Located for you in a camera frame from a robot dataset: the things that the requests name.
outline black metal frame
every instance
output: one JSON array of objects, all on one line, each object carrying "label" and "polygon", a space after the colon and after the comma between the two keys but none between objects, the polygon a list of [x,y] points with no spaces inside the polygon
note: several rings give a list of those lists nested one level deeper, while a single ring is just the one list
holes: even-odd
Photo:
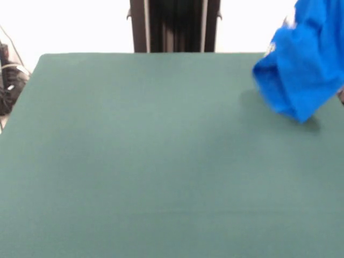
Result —
[{"label": "black metal frame", "polygon": [[134,51],[136,53],[146,53],[145,1],[130,0],[130,9],[133,27]]},{"label": "black metal frame", "polygon": [[[159,1],[164,0],[150,0],[149,6],[149,30],[150,30],[150,50],[151,52],[164,52],[166,49],[166,42],[163,40],[162,21],[166,21],[161,10],[159,10]],[[145,23],[145,1],[144,0],[130,0],[131,5],[131,18],[133,27],[133,39],[134,50],[136,53],[147,52],[147,40],[146,40],[146,23]],[[200,51],[200,34],[201,34],[201,22],[200,18],[202,12],[202,5],[200,0],[194,0],[192,13],[189,13],[191,17],[184,17],[184,24],[186,28],[180,29],[179,25],[173,26],[173,33],[180,34],[180,37],[176,37],[174,52],[199,52]],[[217,18],[220,9],[220,0],[208,0],[207,4],[207,19],[206,19],[206,33],[205,33],[205,52],[215,51],[216,41],[216,29]]]}]

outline white wall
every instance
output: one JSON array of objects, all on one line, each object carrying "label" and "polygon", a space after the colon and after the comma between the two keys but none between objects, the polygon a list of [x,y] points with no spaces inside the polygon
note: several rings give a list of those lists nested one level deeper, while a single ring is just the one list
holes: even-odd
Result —
[{"label": "white wall", "polygon": [[[217,52],[264,52],[294,3],[221,0]],[[129,7],[129,0],[3,0],[0,24],[32,70],[44,53],[133,52]]]}]

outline blue towel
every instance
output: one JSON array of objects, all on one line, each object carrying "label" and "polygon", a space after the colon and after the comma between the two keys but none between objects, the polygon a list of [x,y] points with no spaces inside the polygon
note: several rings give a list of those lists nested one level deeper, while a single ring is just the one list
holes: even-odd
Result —
[{"label": "blue towel", "polygon": [[253,68],[275,112],[303,123],[344,85],[344,1],[299,0]]}]

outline green mat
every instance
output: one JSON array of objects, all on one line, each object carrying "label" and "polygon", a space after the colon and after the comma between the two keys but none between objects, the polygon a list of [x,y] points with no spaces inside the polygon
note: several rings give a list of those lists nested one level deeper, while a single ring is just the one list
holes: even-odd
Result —
[{"label": "green mat", "polygon": [[344,111],[274,114],[260,57],[44,55],[0,135],[0,257],[344,257]]}]

